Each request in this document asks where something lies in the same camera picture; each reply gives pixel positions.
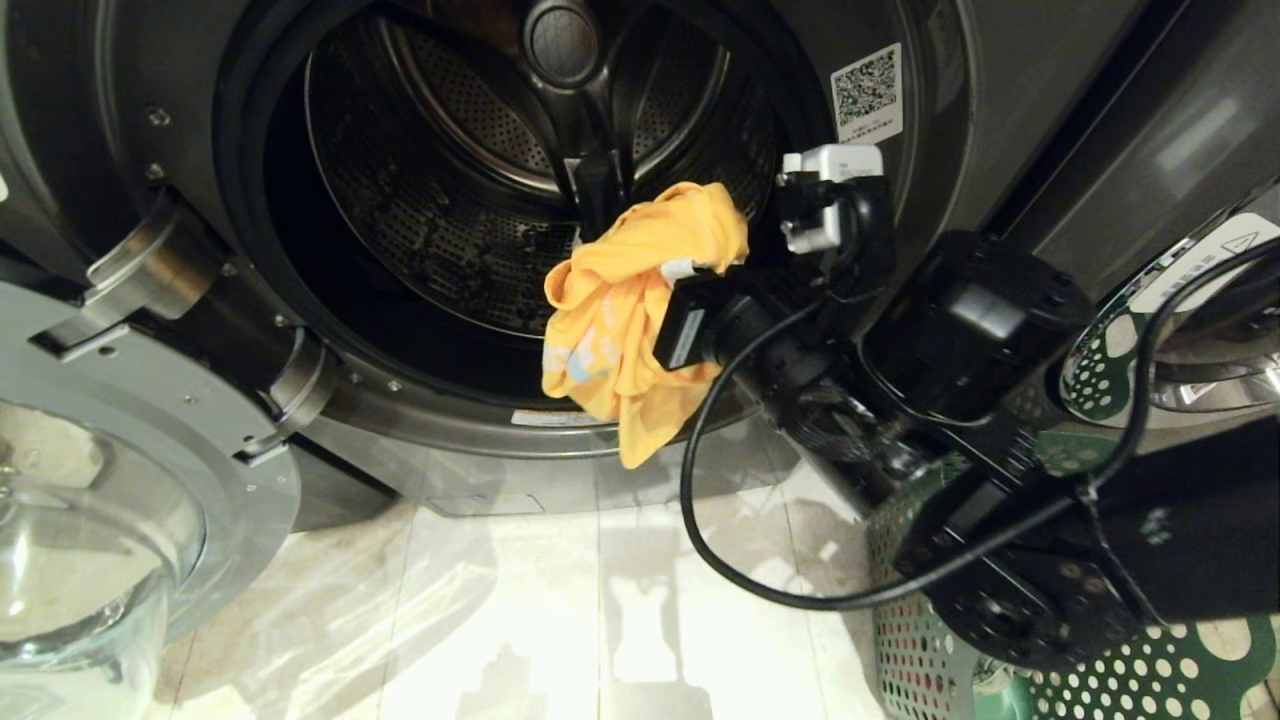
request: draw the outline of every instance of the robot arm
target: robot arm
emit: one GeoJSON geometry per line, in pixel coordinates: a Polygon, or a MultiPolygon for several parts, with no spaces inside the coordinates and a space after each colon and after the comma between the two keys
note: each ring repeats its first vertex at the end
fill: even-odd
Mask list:
{"type": "Polygon", "coordinates": [[[1139,457],[1106,484],[1056,478],[1000,401],[1088,327],[1093,305],[1075,282],[993,238],[951,232],[872,323],[893,272],[878,151],[788,155],[778,181],[791,261],[677,283],[655,356],[668,369],[727,364],[812,309],[733,380],[864,509],[942,457],[964,457],[969,469],[925,503],[897,550],[906,578],[1080,495],[925,589],[957,635],[1047,670],[1147,624],[1280,610],[1275,419],[1139,457]]]}

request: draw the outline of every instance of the washing machine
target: washing machine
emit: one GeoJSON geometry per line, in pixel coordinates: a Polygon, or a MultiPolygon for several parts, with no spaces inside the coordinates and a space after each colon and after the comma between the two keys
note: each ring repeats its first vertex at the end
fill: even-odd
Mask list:
{"type": "MultiPolygon", "coordinates": [[[[1253,37],[1275,19],[1262,3],[1228,5],[1206,26],[1224,56],[1239,45],[1230,31],[1253,37]]],[[[247,584],[292,525],[300,477],[305,487],[315,473],[383,482],[454,515],[669,498],[678,450],[621,470],[616,428],[543,396],[539,368],[545,272],[676,181],[723,183],[750,223],[748,263],[765,264],[783,246],[782,154],[877,145],[900,279],[943,229],[991,228],[1039,243],[1101,299],[1165,252],[1169,233],[1262,187],[1254,170],[1274,158],[1254,154],[1280,137],[1275,88],[1256,73],[1230,81],[1236,105],[1207,115],[1180,102],[1226,82],[1226,64],[1197,79],[1162,60],[1165,87],[1123,92],[1192,10],[1207,12],[1142,0],[0,3],[0,427],[6,457],[69,448],[67,466],[4,465],[5,501],[29,521],[0,525],[0,542],[10,555],[14,543],[61,552],[49,538],[74,536],[73,560],[96,562],[93,543],[133,559],[118,573],[127,582],[95,588],[84,607],[3,625],[0,661],[35,667],[86,638],[142,638],[76,662],[106,662],[113,688],[145,685],[146,662],[122,659],[247,584]],[[1121,152],[1125,132],[1148,152],[1121,152]],[[1107,160],[1185,168],[1210,152],[1204,137],[1225,138],[1221,161],[1183,184],[1156,188],[1107,160]],[[1129,215],[1144,229],[1107,260],[1100,249],[1121,232],[1100,231],[1108,210],[1073,225],[1103,181],[1123,188],[1106,192],[1115,202],[1165,192],[1178,211],[1165,224],[1157,210],[1129,215]],[[131,500],[140,487],[146,502],[131,500]],[[77,515],[78,536],[42,530],[67,523],[58,507],[102,515],[77,515]],[[146,610],[160,605],[168,615],[146,610]],[[150,619],[119,630],[132,618],[150,619]]],[[[794,457],[751,414],[742,398],[717,407],[704,462],[732,470],[760,446],[769,471],[726,470],[710,487],[768,482],[794,457]]]]}

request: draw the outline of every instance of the qr code sticker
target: qr code sticker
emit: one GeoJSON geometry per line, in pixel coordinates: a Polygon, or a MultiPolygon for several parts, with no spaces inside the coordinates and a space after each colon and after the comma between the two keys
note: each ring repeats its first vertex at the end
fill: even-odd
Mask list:
{"type": "Polygon", "coordinates": [[[831,97],[841,142],[872,145],[902,132],[900,44],[831,74],[831,97]]]}

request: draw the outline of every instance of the washing machine door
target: washing machine door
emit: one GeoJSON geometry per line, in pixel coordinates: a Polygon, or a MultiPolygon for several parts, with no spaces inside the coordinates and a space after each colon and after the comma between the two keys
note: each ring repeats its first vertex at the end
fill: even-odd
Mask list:
{"type": "MultiPolygon", "coordinates": [[[[108,260],[119,270],[148,256],[108,260]]],[[[297,464],[269,439],[276,421],[262,404],[104,320],[122,297],[111,287],[137,283],[69,302],[50,275],[0,258],[6,717],[141,714],[166,638],[247,585],[298,509],[297,464]]]]}

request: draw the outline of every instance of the label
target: label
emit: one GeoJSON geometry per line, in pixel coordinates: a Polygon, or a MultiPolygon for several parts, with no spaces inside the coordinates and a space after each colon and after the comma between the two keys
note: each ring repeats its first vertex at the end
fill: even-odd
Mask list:
{"type": "MultiPolygon", "coordinates": [[[[1165,299],[1194,279],[1196,275],[1233,255],[1239,255],[1276,237],[1280,237],[1280,227],[1271,224],[1260,215],[1242,213],[1234,218],[1229,218],[1217,229],[1204,236],[1203,240],[1192,246],[1181,258],[1169,265],[1142,292],[1134,295],[1129,301],[1129,310],[1134,313],[1155,313],[1160,309],[1165,299]]],[[[1178,311],[1187,313],[1188,310],[1199,307],[1215,292],[1222,290],[1222,286],[1231,282],[1235,275],[1243,273],[1245,269],[1248,269],[1248,265],[1231,270],[1196,291],[1178,306],[1178,311]]]]}
{"type": "Polygon", "coordinates": [[[529,428],[585,428],[588,425],[612,425],[612,420],[596,420],[581,411],[561,410],[516,410],[511,414],[512,425],[529,428]]]}
{"type": "Polygon", "coordinates": [[[831,73],[840,142],[874,145],[902,132],[902,44],[831,73]]]}
{"type": "Polygon", "coordinates": [[[694,310],[685,318],[685,327],[680,328],[680,338],[676,340],[676,350],[671,352],[671,366],[680,368],[689,359],[689,350],[698,337],[698,328],[703,327],[703,315],[707,310],[694,310]]]}

